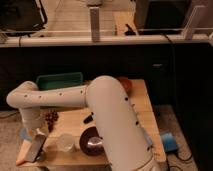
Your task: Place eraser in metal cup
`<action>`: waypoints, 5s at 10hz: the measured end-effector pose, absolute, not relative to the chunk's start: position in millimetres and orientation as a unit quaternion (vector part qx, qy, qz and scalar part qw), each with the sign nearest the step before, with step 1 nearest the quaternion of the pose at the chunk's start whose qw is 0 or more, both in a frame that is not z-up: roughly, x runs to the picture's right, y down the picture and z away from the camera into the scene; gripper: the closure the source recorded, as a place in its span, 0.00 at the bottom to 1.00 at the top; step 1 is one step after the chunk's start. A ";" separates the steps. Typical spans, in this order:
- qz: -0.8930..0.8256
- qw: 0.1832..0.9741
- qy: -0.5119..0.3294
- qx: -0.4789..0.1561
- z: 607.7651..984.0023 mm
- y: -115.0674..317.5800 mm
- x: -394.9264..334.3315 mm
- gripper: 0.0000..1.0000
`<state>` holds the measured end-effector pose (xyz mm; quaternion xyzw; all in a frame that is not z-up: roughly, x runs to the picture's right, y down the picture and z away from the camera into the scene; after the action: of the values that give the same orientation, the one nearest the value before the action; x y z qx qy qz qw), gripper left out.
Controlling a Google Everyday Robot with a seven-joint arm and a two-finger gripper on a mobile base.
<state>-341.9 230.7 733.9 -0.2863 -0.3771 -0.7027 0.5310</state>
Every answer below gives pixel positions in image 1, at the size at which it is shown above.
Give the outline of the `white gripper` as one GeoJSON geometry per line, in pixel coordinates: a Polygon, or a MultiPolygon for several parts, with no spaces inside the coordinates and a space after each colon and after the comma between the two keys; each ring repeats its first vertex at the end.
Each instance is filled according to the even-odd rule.
{"type": "Polygon", "coordinates": [[[39,107],[21,108],[20,114],[27,135],[34,138],[25,156],[27,162],[33,163],[41,152],[46,136],[49,134],[48,126],[39,107]]]}

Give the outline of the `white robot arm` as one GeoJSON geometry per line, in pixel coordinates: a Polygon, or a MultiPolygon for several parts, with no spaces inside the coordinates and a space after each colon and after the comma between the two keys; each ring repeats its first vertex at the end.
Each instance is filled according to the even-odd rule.
{"type": "Polygon", "coordinates": [[[46,91],[25,81],[6,101],[20,111],[28,130],[43,126],[42,107],[87,107],[112,171],[161,171],[125,89],[111,76],[99,76],[83,86],[46,91]]]}

